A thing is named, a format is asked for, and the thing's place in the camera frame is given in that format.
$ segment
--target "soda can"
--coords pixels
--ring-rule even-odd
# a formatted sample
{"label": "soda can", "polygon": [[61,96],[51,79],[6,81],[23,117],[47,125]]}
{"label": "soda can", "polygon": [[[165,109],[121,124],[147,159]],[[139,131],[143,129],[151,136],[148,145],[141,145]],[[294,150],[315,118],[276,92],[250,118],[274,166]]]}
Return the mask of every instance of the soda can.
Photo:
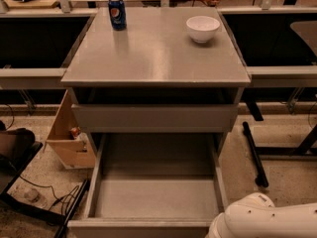
{"label": "soda can", "polygon": [[112,28],[114,30],[124,30],[127,28],[126,9],[123,0],[109,0],[109,15]]}

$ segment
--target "drawer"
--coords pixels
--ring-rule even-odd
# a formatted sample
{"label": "drawer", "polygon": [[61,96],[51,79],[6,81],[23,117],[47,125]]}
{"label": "drawer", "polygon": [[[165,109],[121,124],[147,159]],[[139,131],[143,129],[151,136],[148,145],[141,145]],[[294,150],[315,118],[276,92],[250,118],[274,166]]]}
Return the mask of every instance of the drawer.
{"label": "drawer", "polygon": [[89,132],[229,132],[237,104],[220,105],[72,105]]}
{"label": "drawer", "polygon": [[77,238],[204,238],[227,207],[208,134],[104,134]]}

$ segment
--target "cabinet top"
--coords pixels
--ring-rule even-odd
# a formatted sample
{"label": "cabinet top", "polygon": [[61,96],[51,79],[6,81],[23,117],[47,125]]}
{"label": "cabinet top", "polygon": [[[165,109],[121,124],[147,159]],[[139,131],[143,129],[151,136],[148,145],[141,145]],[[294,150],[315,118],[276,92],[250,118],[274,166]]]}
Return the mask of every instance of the cabinet top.
{"label": "cabinet top", "polygon": [[[127,29],[111,27],[108,8],[94,18],[64,86],[246,86],[250,79],[215,8],[126,8]],[[217,18],[220,29],[196,44],[186,21]]]}

